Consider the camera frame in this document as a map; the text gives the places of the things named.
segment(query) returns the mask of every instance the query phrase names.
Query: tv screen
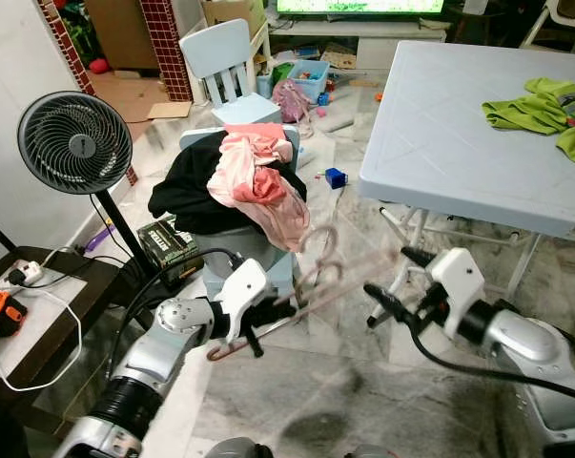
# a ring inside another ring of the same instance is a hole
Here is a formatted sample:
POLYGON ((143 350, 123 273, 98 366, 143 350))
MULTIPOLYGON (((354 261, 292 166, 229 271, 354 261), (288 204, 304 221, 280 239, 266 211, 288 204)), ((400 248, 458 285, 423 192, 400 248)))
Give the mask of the tv screen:
POLYGON ((443 0, 277 0, 278 12, 385 12, 420 13, 442 11, 443 0))

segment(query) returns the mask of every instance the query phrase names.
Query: pink clothing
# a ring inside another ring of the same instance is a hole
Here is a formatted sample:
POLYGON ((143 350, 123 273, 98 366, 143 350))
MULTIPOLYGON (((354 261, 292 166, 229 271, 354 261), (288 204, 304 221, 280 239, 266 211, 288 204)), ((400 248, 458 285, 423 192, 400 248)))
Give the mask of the pink clothing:
POLYGON ((270 138, 285 139, 283 126, 276 122, 257 122, 255 124, 226 124, 224 126, 228 134, 258 134, 270 138))
POLYGON ((219 151, 221 159, 207 183, 211 197, 259 224, 274 246, 296 251, 310 222, 308 207, 278 171, 263 167, 277 159, 289 162, 291 143, 234 133, 223 139, 219 151))
POLYGON ((275 160, 291 162, 294 154, 289 141, 260 134, 228 134, 221 142, 219 151, 225 155, 234 148, 238 151, 250 151, 254 156, 255 165, 266 165, 275 160))
POLYGON ((280 181, 280 173, 278 170, 268 167, 256 167, 253 189, 249 187, 248 183, 240 183, 233 191, 235 200, 261 203, 262 205, 273 203, 286 195, 287 192, 280 181))

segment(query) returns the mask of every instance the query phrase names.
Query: black electric fan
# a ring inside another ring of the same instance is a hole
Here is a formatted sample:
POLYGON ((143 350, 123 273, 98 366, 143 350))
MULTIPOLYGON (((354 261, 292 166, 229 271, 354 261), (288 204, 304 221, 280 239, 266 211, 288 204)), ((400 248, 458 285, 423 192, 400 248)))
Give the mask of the black electric fan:
POLYGON ((107 191, 124 176, 133 157, 130 132, 116 110, 92 95, 44 95, 20 119, 18 148, 29 170, 51 188, 95 194, 136 263, 148 277, 155 273, 107 191))

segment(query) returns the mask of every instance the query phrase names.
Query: light blue chair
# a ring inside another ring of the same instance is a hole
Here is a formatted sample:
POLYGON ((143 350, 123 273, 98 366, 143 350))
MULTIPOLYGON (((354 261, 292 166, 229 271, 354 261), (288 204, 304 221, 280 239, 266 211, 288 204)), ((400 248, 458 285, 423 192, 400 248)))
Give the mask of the light blue chair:
POLYGON ((249 58, 249 26, 235 19, 184 36, 179 41, 185 59, 196 78, 204 79, 213 115, 221 124, 281 122, 280 107, 259 94, 252 93, 244 63, 249 58), (236 97, 232 72, 236 73, 241 97, 236 97), (216 76, 220 75, 226 103, 223 103, 216 76))
MULTIPOLYGON (((283 130, 294 146, 291 167, 295 171, 298 163, 298 129, 295 126, 284 125, 283 130)), ((184 150, 201 138, 221 131, 223 131, 222 127, 186 131, 179 139, 179 147, 184 150)), ((200 250, 217 247, 227 248, 230 251, 239 252, 245 258, 257 260, 266 269, 270 281, 280 296, 291 294, 294 291, 293 277, 294 274, 298 275, 296 256, 276 248, 266 239, 266 236, 260 234, 253 227, 242 227, 212 235, 192 234, 192 237, 200 250)), ((207 296, 212 299, 221 291, 225 279, 232 271, 225 256, 221 253, 205 256, 204 263, 202 279, 207 288, 207 296)))

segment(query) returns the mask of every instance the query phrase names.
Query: pile of clothes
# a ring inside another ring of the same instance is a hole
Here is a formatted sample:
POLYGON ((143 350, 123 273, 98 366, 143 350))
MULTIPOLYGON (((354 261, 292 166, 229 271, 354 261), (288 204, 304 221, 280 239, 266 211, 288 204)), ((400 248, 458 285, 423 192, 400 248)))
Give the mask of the pile of clothes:
POLYGON ((575 83, 535 78, 526 81, 524 87, 532 94, 483 103, 486 120, 497 129, 560 133, 556 146, 575 162, 575 83))
POLYGON ((292 157, 280 124, 226 126, 179 153, 148 208, 155 218, 174 214, 179 231, 208 235, 253 226, 274 246, 296 251, 310 215, 292 157))

